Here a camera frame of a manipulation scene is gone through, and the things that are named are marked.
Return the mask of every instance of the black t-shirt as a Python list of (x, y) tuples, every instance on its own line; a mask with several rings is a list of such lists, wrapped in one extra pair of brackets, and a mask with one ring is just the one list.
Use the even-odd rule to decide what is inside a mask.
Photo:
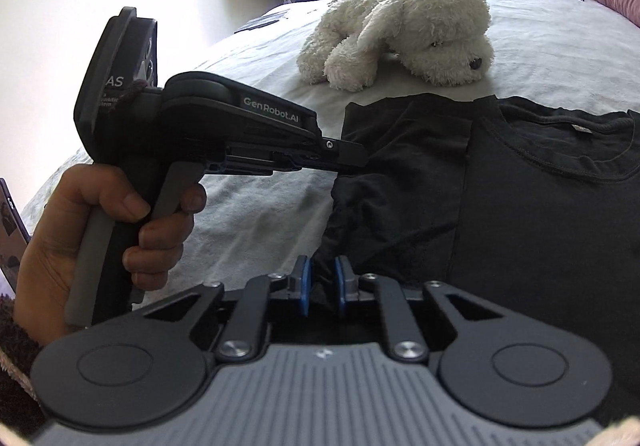
[(598, 419), (640, 413), (640, 116), (421, 95), (349, 105), (370, 152), (339, 175), (314, 255), (414, 286), (441, 279), (587, 338), (612, 362)]

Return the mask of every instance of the white bed sheet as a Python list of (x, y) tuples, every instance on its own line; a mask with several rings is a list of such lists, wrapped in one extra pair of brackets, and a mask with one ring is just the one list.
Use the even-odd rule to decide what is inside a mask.
[[(198, 69), (221, 74), (318, 112), (322, 132), (340, 137), (345, 106), (388, 96), (439, 93), (454, 100), (520, 95), (553, 107), (595, 114), (640, 110), (640, 29), (592, 1), (488, 0), (488, 32), (495, 64), (487, 78), (459, 88), (435, 88), (393, 61), (383, 63), (376, 84), (360, 93), (327, 84), (308, 86), (295, 64), (298, 51), (328, 2), (284, 6), (286, 19), (240, 32), (216, 44)], [(30, 231), (62, 172), (89, 159), (80, 150), (43, 185), (23, 210)], [(241, 288), (251, 277), (288, 272), (299, 254), (312, 254), (332, 208), (335, 174), (304, 170), (272, 177), (208, 175), (207, 208), (185, 245), (168, 286), (148, 302), (201, 283), (222, 280)]]

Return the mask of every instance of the circular cover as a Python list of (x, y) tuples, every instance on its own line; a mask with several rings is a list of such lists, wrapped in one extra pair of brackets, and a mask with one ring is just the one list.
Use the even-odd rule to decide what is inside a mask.
[(438, 374), (460, 404), (516, 428), (565, 426), (590, 416), (612, 379), (606, 356), (590, 342), (526, 323), (516, 331), (470, 325), (442, 355)]
[(40, 403), (80, 428), (137, 427), (174, 412), (207, 370), (202, 352), (166, 325), (112, 320), (53, 342), (31, 369)]

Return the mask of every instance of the stuffed animal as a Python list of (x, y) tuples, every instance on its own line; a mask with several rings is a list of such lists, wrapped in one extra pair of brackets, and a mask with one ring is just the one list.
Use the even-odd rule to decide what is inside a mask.
[(306, 40), (298, 68), (310, 84), (371, 86), (384, 52), (438, 86), (482, 79), (494, 61), (486, 0), (336, 0)]

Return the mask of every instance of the smartphone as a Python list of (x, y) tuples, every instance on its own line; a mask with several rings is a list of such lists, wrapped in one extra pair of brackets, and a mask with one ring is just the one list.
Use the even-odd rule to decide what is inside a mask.
[(0, 178), (0, 269), (4, 276), (0, 278), (0, 294), (15, 297), (20, 262), (30, 239), (6, 181)]

